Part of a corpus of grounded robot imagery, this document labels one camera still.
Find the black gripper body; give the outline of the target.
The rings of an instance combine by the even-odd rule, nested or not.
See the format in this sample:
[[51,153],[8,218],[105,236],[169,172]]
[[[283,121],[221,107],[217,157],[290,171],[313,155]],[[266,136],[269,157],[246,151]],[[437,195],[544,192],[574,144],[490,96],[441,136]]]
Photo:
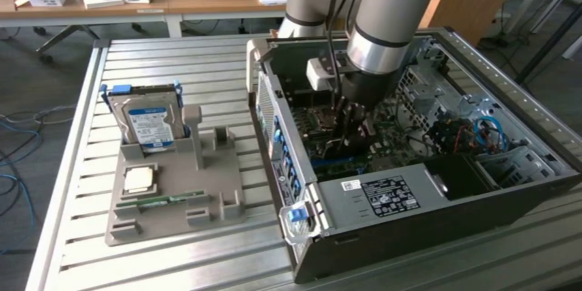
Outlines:
[[371,74],[366,71],[347,72],[341,82],[342,95],[350,103],[363,106],[367,111],[374,111],[393,85],[393,75],[394,72],[389,74]]

